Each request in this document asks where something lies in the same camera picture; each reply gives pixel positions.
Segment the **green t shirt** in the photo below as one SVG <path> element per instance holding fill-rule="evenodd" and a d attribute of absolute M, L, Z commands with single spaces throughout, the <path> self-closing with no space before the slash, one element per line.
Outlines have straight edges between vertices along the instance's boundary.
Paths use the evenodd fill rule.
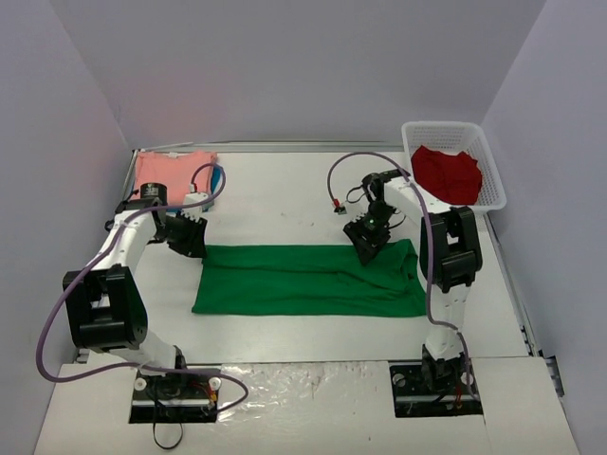
<path fill-rule="evenodd" d="M 192 311 L 408 319 L 425 316 L 425 298 L 408 240 L 367 265 L 347 245 L 209 246 Z"/>

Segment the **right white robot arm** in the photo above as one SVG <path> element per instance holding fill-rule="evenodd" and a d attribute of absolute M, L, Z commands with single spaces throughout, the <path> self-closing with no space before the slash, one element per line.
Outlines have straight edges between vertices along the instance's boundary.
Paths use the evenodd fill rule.
<path fill-rule="evenodd" d="M 393 215 L 402 214 L 417 229 L 416 271 L 426 284 L 430 323 L 420 377 L 427 389 L 442 391 L 469 367 L 461 332 L 469 291 L 483 265 L 474 213 L 467 206 L 438 200 L 397 170 L 366 175 L 361 189 L 367 210 L 343 231 L 362 264 L 374 260 L 388 244 Z"/>

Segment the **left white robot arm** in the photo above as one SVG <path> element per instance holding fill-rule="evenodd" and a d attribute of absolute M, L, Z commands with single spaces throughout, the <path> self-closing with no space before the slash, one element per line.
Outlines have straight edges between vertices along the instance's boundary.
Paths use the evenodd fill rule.
<path fill-rule="evenodd" d="M 182 209 L 169 209 L 167 195 L 165 185 L 146 183 L 121 201 L 92 268 L 81 279 L 77 271 L 66 273 L 63 287 L 73 288 L 65 306 L 76 347 L 133 363 L 144 376 L 157 375 L 161 390 L 179 396 L 190 387 L 191 373 L 181 350 L 149 328 L 135 271 L 150 243 L 164 243 L 187 258 L 205 258 L 203 212 L 211 203 L 210 195 L 194 185 Z"/>

